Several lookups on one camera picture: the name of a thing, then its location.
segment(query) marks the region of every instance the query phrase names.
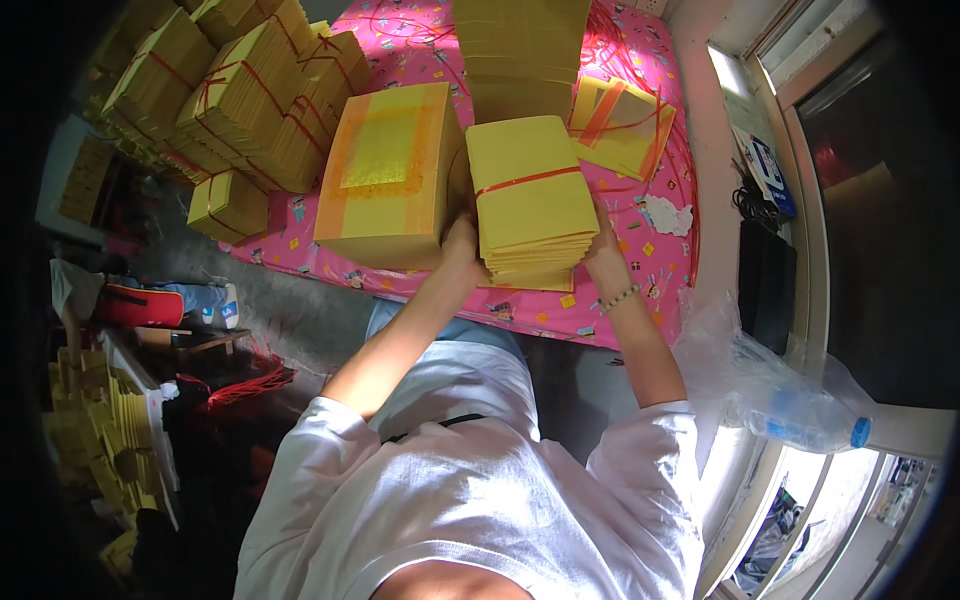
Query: white t-shirt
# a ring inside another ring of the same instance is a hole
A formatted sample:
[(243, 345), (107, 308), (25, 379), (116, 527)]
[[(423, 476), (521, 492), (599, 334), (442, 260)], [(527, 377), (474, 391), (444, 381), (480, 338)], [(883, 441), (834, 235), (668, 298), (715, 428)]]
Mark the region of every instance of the white t-shirt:
[(91, 273), (62, 258), (50, 259), (50, 298), (58, 317), (70, 298), (74, 313), (81, 322), (90, 320), (105, 279), (102, 273)]
[[(313, 399), (276, 455), (235, 598), (367, 600), (428, 560), (490, 569), (537, 600), (692, 597), (704, 545), (685, 401), (611, 426), (583, 468), (540, 440), (513, 355), (435, 342), (381, 413), (368, 426)], [(469, 413), (492, 417), (428, 422)]]

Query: table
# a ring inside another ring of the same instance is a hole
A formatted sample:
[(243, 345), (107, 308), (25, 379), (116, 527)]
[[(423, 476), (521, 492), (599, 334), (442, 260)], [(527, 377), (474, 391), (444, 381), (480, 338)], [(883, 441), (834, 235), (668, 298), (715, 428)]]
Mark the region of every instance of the table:
[[(695, 280), (696, 228), (686, 236), (658, 233), (637, 201), (659, 196), (678, 209), (693, 204), (696, 215), (693, 165), (686, 144), (686, 122), (680, 80), (666, 26), (643, 11), (610, 0), (600, 0), (622, 30), (633, 68), (677, 109), (671, 134), (658, 168), (648, 183), (621, 178), (615, 172), (581, 161), (591, 189), (607, 205), (620, 250), (640, 283), (654, 321), (668, 344), (680, 333), (677, 291)], [(371, 66), (364, 93), (399, 85), (447, 81), (453, 105), (463, 127), (473, 123), (473, 108), (464, 76), (464, 63), (455, 35), (432, 38), (451, 29), (447, 0), (358, 1), (331, 26), (336, 32), (354, 31)], [(581, 74), (602, 79), (602, 65), (585, 64)], [(426, 272), (385, 271), (360, 267), (313, 240), (319, 189), (295, 195), (273, 192), (267, 230), (235, 246), (220, 244), (224, 252), (293, 276), (315, 279), (362, 291), (380, 298), (407, 301)], [(480, 323), (541, 337), (558, 338), (617, 349), (610, 323), (602, 311), (596, 287), (586, 271), (574, 271), (574, 292), (544, 292), (505, 288), (478, 288), (459, 316)]]

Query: beaded bracelet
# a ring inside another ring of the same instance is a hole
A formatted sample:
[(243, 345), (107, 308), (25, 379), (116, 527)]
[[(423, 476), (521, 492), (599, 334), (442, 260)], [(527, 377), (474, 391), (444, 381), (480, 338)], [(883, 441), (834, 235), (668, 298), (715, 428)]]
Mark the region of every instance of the beaded bracelet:
[(604, 311), (605, 313), (609, 313), (609, 312), (610, 312), (610, 309), (613, 308), (613, 307), (615, 307), (615, 306), (617, 306), (617, 304), (618, 304), (619, 302), (625, 300), (625, 299), (626, 299), (627, 297), (629, 297), (629, 296), (632, 296), (632, 295), (634, 294), (634, 292), (639, 292), (639, 291), (640, 291), (640, 284), (639, 284), (639, 283), (635, 283), (634, 286), (631, 287), (629, 290), (627, 290), (626, 292), (621, 293), (619, 296), (617, 296), (616, 298), (614, 298), (613, 300), (611, 300), (609, 303), (604, 304), (604, 305), (603, 305), (603, 311)]

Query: blue bottle cap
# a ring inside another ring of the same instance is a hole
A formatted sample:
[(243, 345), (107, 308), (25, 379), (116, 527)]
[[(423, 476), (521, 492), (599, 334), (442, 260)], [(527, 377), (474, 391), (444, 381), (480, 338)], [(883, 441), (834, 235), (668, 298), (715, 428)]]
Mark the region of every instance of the blue bottle cap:
[(854, 448), (862, 448), (870, 435), (870, 420), (861, 417), (853, 424), (853, 432), (850, 434), (850, 445)]

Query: jeans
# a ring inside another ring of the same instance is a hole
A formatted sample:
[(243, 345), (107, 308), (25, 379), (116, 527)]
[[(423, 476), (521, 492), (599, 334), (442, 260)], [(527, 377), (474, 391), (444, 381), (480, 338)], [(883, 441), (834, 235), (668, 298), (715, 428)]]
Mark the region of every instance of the jeans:
[(145, 286), (133, 277), (123, 277), (121, 285), (135, 287), (142, 290), (162, 290), (177, 292), (183, 298), (183, 312), (188, 313), (198, 308), (215, 308), (227, 302), (227, 288), (215, 285), (193, 285), (182, 283), (164, 283), (162, 285)]
[[(403, 304), (392, 300), (373, 299), (373, 312), (370, 314), (370, 322), (367, 324), (367, 339), (369, 340), (374, 333), (387, 326), (387, 323), (399, 312), (402, 306)], [(519, 359), (520, 364), (524, 367), (527, 366), (527, 361), (523, 357), (523, 352), (520, 351), (514, 333), (506, 329), (454, 317), (437, 336), (437, 341), (486, 344), (510, 352)]]

